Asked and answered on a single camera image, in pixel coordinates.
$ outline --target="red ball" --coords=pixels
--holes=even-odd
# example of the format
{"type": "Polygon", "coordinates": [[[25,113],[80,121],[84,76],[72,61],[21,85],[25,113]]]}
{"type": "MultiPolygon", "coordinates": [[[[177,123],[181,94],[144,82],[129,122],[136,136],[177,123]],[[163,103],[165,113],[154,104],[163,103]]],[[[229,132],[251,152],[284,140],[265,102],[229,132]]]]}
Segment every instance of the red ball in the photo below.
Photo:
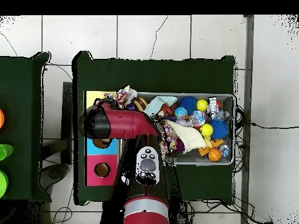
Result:
{"type": "Polygon", "coordinates": [[[221,109],[221,102],[219,100],[216,101],[216,104],[218,105],[218,109],[221,109]]]}

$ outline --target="green tabletop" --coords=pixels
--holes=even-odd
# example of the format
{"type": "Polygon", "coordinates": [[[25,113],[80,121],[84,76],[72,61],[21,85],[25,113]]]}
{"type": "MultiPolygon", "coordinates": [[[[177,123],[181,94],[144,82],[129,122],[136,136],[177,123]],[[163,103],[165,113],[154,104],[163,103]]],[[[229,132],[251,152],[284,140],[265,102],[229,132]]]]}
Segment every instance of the green tabletop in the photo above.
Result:
{"type": "MultiPolygon", "coordinates": [[[[84,91],[115,91],[130,85],[138,92],[227,93],[234,94],[233,57],[221,60],[188,59],[184,61],[134,61],[126,59],[91,59],[79,52],[73,59],[74,96],[77,96],[78,119],[84,110],[84,91]]],[[[109,186],[84,186],[84,138],[78,134],[79,202],[108,200],[109,186]]],[[[228,166],[178,165],[183,200],[223,199],[232,203],[232,170],[228,166]]]]}
{"type": "Polygon", "coordinates": [[[0,57],[0,109],[5,122],[0,144],[11,144],[14,153],[0,161],[8,177],[2,200],[50,201],[39,186],[41,164],[41,73],[48,53],[32,58],[0,57]]]}

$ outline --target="gray plastic bin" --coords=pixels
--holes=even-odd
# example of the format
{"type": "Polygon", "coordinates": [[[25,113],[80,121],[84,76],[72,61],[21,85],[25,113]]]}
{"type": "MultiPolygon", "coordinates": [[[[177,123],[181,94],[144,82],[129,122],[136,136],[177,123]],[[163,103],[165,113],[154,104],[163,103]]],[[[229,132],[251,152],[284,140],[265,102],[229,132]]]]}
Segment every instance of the gray plastic bin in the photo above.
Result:
{"type": "Polygon", "coordinates": [[[148,103],[155,96],[175,96],[178,98],[178,102],[184,96],[193,96],[196,99],[208,100],[209,97],[217,97],[217,100],[221,101],[221,109],[230,113],[228,117],[228,136],[224,139],[226,144],[230,147],[229,155],[226,158],[221,158],[217,162],[212,162],[205,156],[200,156],[199,151],[194,149],[186,154],[171,155],[175,165],[197,165],[197,166],[211,166],[211,165],[230,165],[235,159],[235,113],[236,113],[236,98],[231,94],[202,94],[202,93],[147,93],[140,92],[138,97],[144,98],[148,103]]]}

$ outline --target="light blue cloth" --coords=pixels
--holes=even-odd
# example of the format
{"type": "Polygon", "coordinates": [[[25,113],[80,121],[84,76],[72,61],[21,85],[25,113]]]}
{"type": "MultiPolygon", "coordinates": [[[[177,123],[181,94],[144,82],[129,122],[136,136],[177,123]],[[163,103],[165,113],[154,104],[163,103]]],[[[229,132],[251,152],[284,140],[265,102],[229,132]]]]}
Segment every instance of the light blue cloth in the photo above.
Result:
{"type": "Polygon", "coordinates": [[[152,117],[159,112],[164,103],[167,103],[167,105],[171,107],[174,103],[177,102],[177,100],[178,98],[174,96],[156,96],[147,105],[144,113],[152,117]]]}

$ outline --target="circular hole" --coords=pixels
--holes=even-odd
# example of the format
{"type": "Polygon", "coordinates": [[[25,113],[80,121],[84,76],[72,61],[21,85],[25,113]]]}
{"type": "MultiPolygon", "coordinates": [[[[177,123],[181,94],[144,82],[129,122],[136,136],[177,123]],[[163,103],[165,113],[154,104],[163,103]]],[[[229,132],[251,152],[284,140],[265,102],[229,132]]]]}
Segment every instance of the circular hole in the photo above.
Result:
{"type": "Polygon", "coordinates": [[[112,139],[93,139],[92,142],[97,148],[106,149],[109,147],[110,143],[112,142],[112,139]]]}
{"type": "Polygon", "coordinates": [[[95,174],[100,178],[105,178],[110,173],[110,167],[107,163],[98,163],[95,166],[95,174]]]}

